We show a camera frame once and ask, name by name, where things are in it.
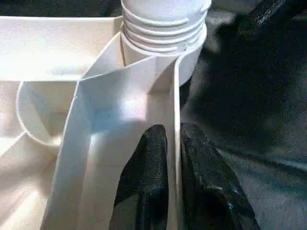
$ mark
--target black fabric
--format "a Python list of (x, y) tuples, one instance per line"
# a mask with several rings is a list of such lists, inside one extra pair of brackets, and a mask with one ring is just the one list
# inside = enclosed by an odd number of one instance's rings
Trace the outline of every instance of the black fabric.
[(283, 26), (306, 7), (306, 0), (263, 0), (243, 18), (238, 33), (246, 39), (255, 39), (265, 30)]
[[(135, 222), (136, 230), (165, 230), (168, 212), (168, 176), (167, 176), (167, 140), (163, 125), (154, 125), (146, 130), (132, 157), (121, 173), (118, 190), (114, 202), (114, 211), (125, 200), (133, 195), (126, 206), (135, 206), (136, 214), (127, 212), (121, 207), (116, 213), (121, 219)], [(118, 219), (112, 217), (111, 230), (124, 230), (119, 226)]]
[(306, 229), (299, 172), (307, 170), (307, 20), (295, 17), (246, 41), (236, 38), (238, 19), (229, 11), (208, 13), (180, 119), (197, 124), (223, 151), (262, 230)]
[(0, 15), (37, 17), (120, 16), (120, 0), (0, 0)]
[(235, 173), (197, 125), (181, 124), (187, 229), (259, 230)]

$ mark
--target glossy black material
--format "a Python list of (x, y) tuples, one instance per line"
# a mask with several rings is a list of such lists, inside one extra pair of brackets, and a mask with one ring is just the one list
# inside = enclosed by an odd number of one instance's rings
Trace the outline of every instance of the glossy black material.
[(181, 125), (181, 155), (187, 229), (259, 230), (235, 173), (197, 125)]
[[(168, 213), (167, 140), (163, 125), (146, 130), (123, 169), (114, 202), (111, 230), (166, 229)], [(135, 213), (127, 211), (135, 207)], [(128, 219), (133, 224), (118, 224)]]

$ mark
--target white plastic tray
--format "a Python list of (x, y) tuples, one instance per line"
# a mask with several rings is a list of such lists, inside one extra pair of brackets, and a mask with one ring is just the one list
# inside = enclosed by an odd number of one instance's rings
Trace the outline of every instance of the white plastic tray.
[(154, 124), (168, 141), (168, 229), (181, 225), (179, 85), (202, 42), (150, 57), (123, 42), (121, 21), (0, 17), (0, 230), (107, 230), (120, 173)]

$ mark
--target white plastic surface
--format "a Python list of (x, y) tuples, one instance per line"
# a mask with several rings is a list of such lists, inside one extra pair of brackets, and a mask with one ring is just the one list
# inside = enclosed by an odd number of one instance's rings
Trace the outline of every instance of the white plastic surface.
[(0, 17), (0, 230), (107, 230), (120, 173), (154, 124), (167, 134), (168, 229), (180, 228), (179, 85), (206, 28), (165, 55), (132, 44), (121, 22)]
[(133, 14), (157, 21), (178, 20), (200, 10), (204, 0), (122, 0)]
[(122, 18), (0, 16), (0, 80), (80, 79)]
[(75, 87), (75, 81), (22, 82), (16, 109), (24, 131), (43, 145), (60, 146)]

